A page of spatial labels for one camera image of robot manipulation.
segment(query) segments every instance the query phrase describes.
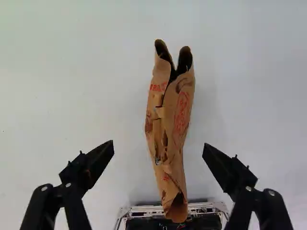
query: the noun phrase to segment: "white background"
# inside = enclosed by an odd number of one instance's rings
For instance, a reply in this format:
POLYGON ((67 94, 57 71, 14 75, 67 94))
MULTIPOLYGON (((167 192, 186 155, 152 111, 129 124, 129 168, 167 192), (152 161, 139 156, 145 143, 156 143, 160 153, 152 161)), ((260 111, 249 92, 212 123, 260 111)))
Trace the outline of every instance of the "white background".
POLYGON ((0 1, 0 228, 18 229, 38 185, 58 185, 79 150, 109 139, 115 156, 83 199, 93 229, 159 200, 143 127, 162 38, 175 62, 182 46, 194 56, 188 197, 231 208, 201 158, 208 142, 238 154, 306 229, 307 3, 123 2, 0 1))

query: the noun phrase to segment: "screw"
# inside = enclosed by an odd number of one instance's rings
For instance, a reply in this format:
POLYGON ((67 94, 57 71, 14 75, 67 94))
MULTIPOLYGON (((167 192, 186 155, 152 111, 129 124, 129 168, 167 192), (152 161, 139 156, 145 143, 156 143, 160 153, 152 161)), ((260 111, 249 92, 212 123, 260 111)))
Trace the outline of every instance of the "screw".
POLYGON ((40 189, 40 191, 46 191, 48 189, 48 187, 47 186, 45 186, 45 187, 42 187, 41 189, 40 189))
POLYGON ((272 190, 270 190, 270 191, 269 191, 269 194, 270 194, 271 196, 274 196, 274 195, 275 195, 275 192, 272 191, 272 190))

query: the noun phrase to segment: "paper bag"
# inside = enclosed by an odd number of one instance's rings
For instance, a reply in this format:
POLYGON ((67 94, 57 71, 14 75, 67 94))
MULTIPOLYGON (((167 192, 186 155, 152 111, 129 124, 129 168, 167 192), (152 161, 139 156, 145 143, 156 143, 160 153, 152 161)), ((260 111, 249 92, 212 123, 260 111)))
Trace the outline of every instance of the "paper bag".
POLYGON ((190 48, 180 50, 175 70, 162 40, 155 41, 155 64, 149 87, 145 134, 165 211, 173 222, 188 215, 183 145, 187 135, 195 90, 190 48))

